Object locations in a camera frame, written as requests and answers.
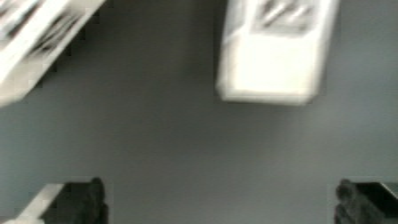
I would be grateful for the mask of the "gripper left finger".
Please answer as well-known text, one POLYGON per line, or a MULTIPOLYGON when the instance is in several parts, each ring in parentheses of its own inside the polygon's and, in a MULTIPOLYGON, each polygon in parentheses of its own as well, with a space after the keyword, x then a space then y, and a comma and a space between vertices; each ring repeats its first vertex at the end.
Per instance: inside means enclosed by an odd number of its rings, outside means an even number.
POLYGON ((12 224, 109 224, 102 179, 47 184, 12 224))

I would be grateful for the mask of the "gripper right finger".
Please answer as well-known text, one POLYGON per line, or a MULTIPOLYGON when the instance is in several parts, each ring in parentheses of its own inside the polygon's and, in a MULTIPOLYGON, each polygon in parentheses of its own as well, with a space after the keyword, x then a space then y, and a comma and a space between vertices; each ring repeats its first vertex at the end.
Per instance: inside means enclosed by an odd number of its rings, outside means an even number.
POLYGON ((337 199, 335 224, 398 224, 398 195, 385 183, 344 179, 337 199))

